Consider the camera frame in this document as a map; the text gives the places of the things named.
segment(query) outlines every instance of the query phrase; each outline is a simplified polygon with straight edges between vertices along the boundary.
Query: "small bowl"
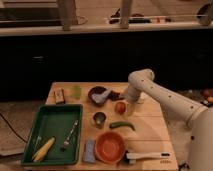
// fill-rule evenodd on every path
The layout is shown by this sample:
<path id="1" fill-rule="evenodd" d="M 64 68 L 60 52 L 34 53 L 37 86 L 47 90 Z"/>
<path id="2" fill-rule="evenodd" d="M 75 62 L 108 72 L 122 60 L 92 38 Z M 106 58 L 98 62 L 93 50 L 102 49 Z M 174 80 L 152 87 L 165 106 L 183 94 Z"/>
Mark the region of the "small bowl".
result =
<path id="1" fill-rule="evenodd" d="M 106 164 L 118 163 L 125 154 L 125 143 L 122 136 L 113 131 L 107 131 L 96 139 L 95 155 Z"/>
<path id="2" fill-rule="evenodd" d="M 94 124 L 97 128 L 103 128 L 106 115 L 103 112 L 96 112 L 93 116 Z"/>

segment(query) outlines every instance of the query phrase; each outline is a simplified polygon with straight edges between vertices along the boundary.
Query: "fork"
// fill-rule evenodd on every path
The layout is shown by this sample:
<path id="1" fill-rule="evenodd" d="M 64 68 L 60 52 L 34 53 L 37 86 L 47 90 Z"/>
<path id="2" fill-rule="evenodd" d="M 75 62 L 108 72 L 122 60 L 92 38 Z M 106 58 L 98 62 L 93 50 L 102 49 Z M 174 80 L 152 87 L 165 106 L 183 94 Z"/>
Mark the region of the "fork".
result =
<path id="1" fill-rule="evenodd" d="M 67 138 L 64 140 L 64 142 L 63 142 L 63 144 L 62 144 L 62 146 L 60 148 L 61 151 L 65 151 L 67 149 L 67 147 L 69 146 L 69 144 L 70 144 L 70 137 L 72 136 L 73 132 L 75 131 L 75 128 L 76 128 L 77 125 L 78 125 L 78 120 L 76 120 L 74 122 L 74 124 L 72 126 L 72 129 L 70 130 Z"/>

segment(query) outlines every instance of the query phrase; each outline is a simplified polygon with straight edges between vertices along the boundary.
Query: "green pepper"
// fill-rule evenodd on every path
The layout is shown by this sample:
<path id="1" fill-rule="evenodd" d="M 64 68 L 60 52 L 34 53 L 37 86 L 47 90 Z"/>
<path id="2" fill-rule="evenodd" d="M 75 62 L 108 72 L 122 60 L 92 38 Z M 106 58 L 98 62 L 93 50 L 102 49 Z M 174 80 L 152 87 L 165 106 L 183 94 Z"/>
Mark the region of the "green pepper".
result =
<path id="1" fill-rule="evenodd" d="M 109 124 L 109 128 L 114 129 L 114 128 L 118 128 L 121 126 L 128 126 L 130 127 L 133 131 L 135 131 L 135 127 L 132 123 L 127 122 L 127 121 L 117 121 L 117 122 L 112 122 Z"/>

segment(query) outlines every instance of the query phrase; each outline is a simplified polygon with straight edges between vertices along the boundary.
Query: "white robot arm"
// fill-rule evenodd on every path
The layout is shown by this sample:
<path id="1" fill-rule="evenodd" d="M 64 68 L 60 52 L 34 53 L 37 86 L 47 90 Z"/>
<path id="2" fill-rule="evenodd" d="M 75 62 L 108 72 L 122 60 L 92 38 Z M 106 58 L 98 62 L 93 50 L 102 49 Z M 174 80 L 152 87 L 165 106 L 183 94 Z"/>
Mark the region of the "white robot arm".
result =
<path id="1" fill-rule="evenodd" d="M 124 91 L 124 97 L 129 103 L 137 102 L 143 91 L 179 114 L 192 129 L 188 157 L 190 170 L 213 170 L 213 108 L 157 85 L 153 82 L 154 73 L 150 69 L 132 72 L 128 80 L 129 86 Z"/>

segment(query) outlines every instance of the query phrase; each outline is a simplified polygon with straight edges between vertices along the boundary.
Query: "wooden tabletop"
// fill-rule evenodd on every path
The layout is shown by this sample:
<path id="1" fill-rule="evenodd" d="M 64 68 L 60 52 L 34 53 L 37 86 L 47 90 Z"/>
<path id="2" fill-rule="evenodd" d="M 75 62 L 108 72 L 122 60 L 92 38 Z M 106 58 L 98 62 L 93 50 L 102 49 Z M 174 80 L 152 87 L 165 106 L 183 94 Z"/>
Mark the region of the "wooden tabletop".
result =
<path id="1" fill-rule="evenodd" d="M 136 104 L 132 116 L 125 117 L 116 114 L 114 111 L 115 101 L 107 100 L 102 107 L 96 107 L 88 101 L 88 92 L 95 86 L 111 88 L 114 91 L 122 92 L 128 83 L 76 83 L 76 82 L 55 82 L 52 84 L 46 104 L 55 104 L 54 91 L 62 88 L 66 104 L 82 104 L 82 132 L 80 142 L 79 160 L 75 165 L 69 166 L 48 166 L 36 167 L 36 170 L 177 170 L 177 161 L 168 134 L 167 126 L 161 111 L 161 107 L 154 99 L 142 93 L 140 103 Z M 73 97 L 73 87 L 81 88 L 81 97 Z M 96 112 L 104 112 L 107 115 L 103 129 L 94 127 L 91 123 L 92 117 Z M 118 132 L 125 140 L 127 149 L 134 152 L 169 152 L 168 159 L 137 160 L 134 165 L 119 163 L 108 165 L 99 160 L 95 164 L 88 164 L 82 161 L 85 141 L 96 139 L 98 135 L 109 131 L 109 123 L 113 121 L 128 120 L 134 123 L 136 131 L 128 127 L 119 127 L 113 131 Z"/>

